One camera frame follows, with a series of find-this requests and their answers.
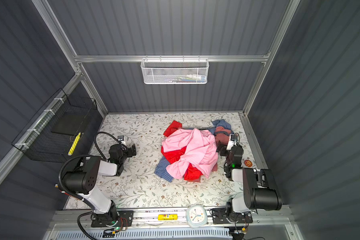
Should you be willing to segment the red cloth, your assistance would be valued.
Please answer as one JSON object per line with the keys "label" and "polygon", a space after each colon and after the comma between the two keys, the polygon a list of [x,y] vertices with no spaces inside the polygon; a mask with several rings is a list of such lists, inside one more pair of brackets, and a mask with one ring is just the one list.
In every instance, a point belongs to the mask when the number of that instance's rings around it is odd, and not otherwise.
{"label": "red cloth", "polygon": [[[176,132],[178,129],[181,129],[183,125],[177,121],[173,121],[168,128],[164,131],[163,135],[165,137],[169,137],[171,134]],[[175,150],[171,152],[164,152],[162,147],[161,153],[165,157],[165,159],[170,163],[173,164],[177,162],[180,157],[185,153],[187,147],[183,147],[180,150]],[[192,164],[189,164],[185,174],[184,180],[192,183],[199,183],[201,181],[202,172],[194,167]]]}

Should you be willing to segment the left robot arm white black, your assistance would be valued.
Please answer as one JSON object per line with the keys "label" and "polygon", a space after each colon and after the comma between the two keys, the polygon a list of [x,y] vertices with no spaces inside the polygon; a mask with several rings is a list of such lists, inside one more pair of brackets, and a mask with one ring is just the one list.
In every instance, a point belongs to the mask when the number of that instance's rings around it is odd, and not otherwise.
{"label": "left robot arm white black", "polygon": [[119,177],[124,171],[125,161],[136,154],[136,145],[128,148],[116,144],[110,147],[107,161],[100,156],[77,156],[64,163],[57,187],[62,193],[83,201],[91,208],[91,227],[122,228],[132,225],[134,212],[119,211],[114,201],[98,188],[97,177]]}

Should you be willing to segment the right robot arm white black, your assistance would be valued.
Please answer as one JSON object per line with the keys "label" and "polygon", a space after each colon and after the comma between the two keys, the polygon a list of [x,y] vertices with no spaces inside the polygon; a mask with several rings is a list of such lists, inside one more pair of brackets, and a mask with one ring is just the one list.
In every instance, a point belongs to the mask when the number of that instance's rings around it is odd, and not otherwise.
{"label": "right robot arm white black", "polygon": [[282,198],[271,170],[242,167],[244,150],[241,145],[229,148],[219,144],[217,153],[226,158],[226,178],[231,182],[243,184],[242,192],[227,202],[227,217],[246,215],[251,210],[279,211],[282,208]]}

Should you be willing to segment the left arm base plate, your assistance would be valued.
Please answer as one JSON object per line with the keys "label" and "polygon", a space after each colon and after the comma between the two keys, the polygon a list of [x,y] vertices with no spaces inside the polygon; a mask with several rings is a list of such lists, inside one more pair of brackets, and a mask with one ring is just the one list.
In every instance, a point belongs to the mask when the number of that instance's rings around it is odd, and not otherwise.
{"label": "left arm base plate", "polygon": [[91,227],[105,228],[105,227],[130,227],[132,225],[134,212],[133,211],[117,211],[116,214],[92,214]]}

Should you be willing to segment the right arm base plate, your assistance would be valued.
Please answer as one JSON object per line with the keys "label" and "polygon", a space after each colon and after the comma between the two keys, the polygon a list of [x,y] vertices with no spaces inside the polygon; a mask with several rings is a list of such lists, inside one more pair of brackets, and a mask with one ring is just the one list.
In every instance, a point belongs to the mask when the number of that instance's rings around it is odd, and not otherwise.
{"label": "right arm base plate", "polygon": [[225,208],[213,208],[209,210],[215,225],[222,224],[251,224],[253,218],[251,212],[234,213]]}

